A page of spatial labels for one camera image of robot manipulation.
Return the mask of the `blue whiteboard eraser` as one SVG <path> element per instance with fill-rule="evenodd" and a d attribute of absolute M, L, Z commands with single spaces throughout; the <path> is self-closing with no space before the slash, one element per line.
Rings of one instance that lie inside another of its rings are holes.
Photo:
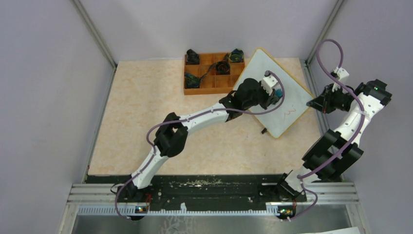
<path fill-rule="evenodd" d="M 283 97 L 283 91 L 282 89 L 278 89 L 275 91 L 275 96 L 278 98 L 282 98 Z"/>

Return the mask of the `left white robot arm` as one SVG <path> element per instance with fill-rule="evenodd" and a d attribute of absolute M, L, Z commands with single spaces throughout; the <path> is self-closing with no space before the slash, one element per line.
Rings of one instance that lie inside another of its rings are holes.
<path fill-rule="evenodd" d="M 209 108 L 184 116 L 169 113 L 162 123 L 148 131 L 155 131 L 155 139 L 148 142 L 151 150 L 140 167 L 117 189 L 116 198 L 122 202 L 143 200 L 152 178 L 168 159 L 184 150 L 191 134 L 214 124 L 231 121 L 242 114 L 249 114 L 248 109 L 254 106 L 263 108 L 262 115 L 271 113 L 284 100 L 285 88 L 277 77 L 268 76 L 260 81 L 247 78 L 238 89 L 230 91 Z"/>

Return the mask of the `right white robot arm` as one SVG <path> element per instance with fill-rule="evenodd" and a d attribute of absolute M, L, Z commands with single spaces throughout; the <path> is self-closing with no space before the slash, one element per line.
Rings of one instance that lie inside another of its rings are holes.
<path fill-rule="evenodd" d="M 324 114 L 335 110 L 347 112 L 343 122 L 334 130 L 327 130 L 303 156 L 298 170 L 283 174 L 274 188 L 280 201 L 292 200 L 300 195 L 303 187 L 315 181 L 333 181 L 361 158 L 364 151 L 360 139 L 372 117 L 391 101 L 387 84 L 375 79 L 361 83 L 356 89 L 350 86 L 333 89 L 334 84 L 324 87 L 323 92 L 307 102 Z"/>

